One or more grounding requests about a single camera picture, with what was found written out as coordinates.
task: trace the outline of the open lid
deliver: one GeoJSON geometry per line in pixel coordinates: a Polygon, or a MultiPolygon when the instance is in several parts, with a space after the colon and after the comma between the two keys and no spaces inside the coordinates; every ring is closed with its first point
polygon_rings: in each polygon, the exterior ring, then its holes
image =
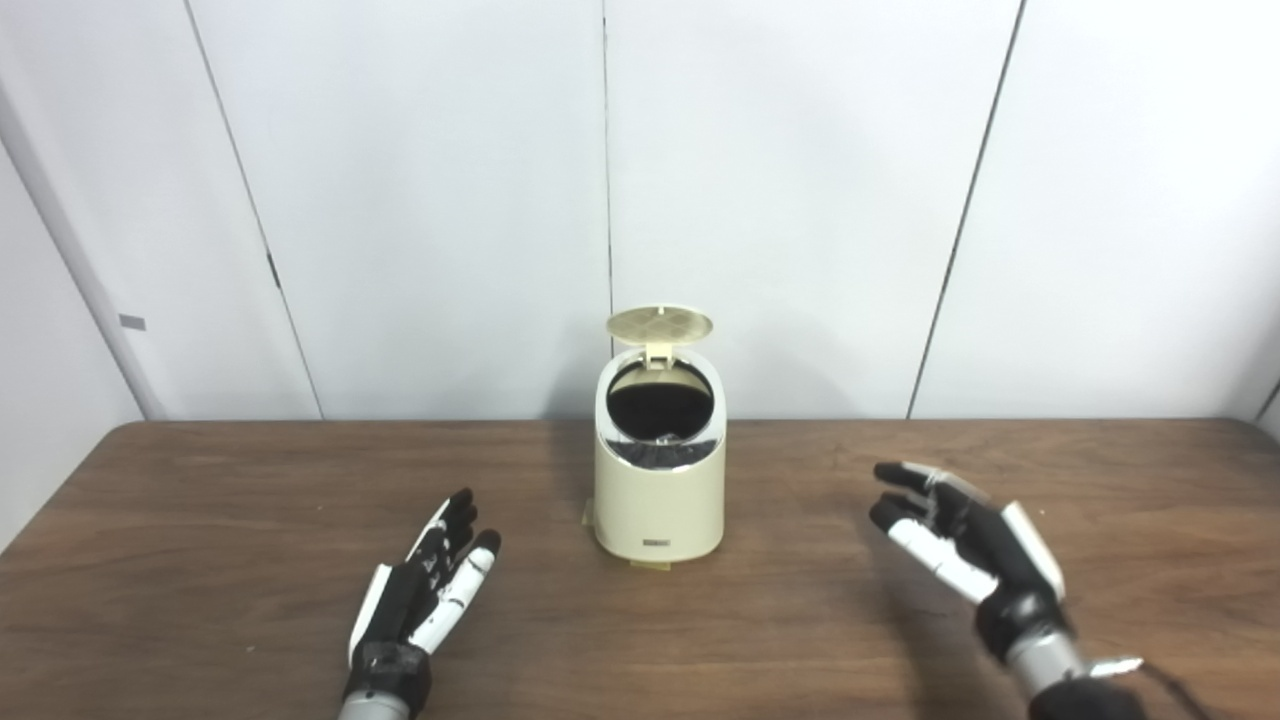
{"type": "Polygon", "coordinates": [[[645,365],[671,366],[672,347],[703,340],[712,332],[710,318],[678,305],[649,305],[617,313],[605,325],[627,345],[643,345],[645,365]]]}

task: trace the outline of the robotic hand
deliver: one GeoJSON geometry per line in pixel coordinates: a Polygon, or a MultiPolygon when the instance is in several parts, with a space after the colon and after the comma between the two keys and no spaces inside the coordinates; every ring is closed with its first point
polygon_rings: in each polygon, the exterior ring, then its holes
{"type": "Polygon", "coordinates": [[[995,510],[956,475],[913,462],[879,462],[876,477],[906,492],[881,496],[872,521],[978,606],[978,637],[1018,680],[1032,720],[1146,720],[1132,693],[1103,679],[1142,660],[1080,657],[1062,571],[1019,503],[995,510]]]}
{"type": "Polygon", "coordinates": [[[453,495],[399,565],[379,565],[351,632],[351,674],[338,720],[412,720],[431,689],[430,656],[466,611],[498,556],[502,538],[484,530],[470,489],[453,495]]]}

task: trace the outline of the cable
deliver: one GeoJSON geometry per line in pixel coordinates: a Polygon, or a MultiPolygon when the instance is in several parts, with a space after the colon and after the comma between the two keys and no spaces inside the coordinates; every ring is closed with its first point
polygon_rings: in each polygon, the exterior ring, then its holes
{"type": "Polygon", "coordinates": [[[1180,705],[1188,715],[1196,720],[1213,720],[1213,716],[1204,710],[1204,706],[1201,705],[1198,700],[1196,700],[1196,696],[1192,694],[1192,691],[1185,683],[1169,673],[1165,673],[1160,667],[1156,667],[1151,664],[1151,661],[1143,662],[1142,671],[1151,675],[1153,680],[1160,683],[1160,685],[1165,688],[1165,692],[1176,700],[1178,705],[1180,705]]]}

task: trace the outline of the trash can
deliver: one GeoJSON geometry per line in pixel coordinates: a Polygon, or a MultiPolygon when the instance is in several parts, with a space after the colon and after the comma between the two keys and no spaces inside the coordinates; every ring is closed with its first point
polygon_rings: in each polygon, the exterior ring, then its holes
{"type": "Polygon", "coordinates": [[[654,305],[609,318],[635,346],[600,373],[595,391],[595,537],[611,553],[677,562],[724,534],[724,389],[685,346],[712,331],[695,310],[654,305]]]}

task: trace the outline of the trash can lid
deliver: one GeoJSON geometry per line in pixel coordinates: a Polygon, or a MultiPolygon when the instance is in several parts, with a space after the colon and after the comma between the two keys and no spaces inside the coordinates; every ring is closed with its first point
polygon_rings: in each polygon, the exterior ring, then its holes
{"type": "Polygon", "coordinates": [[[607,324],[609,334],[627,345],[689,345],[712,332],[712,320],[680,305],[649,305],[617,313],[607,324]]]}

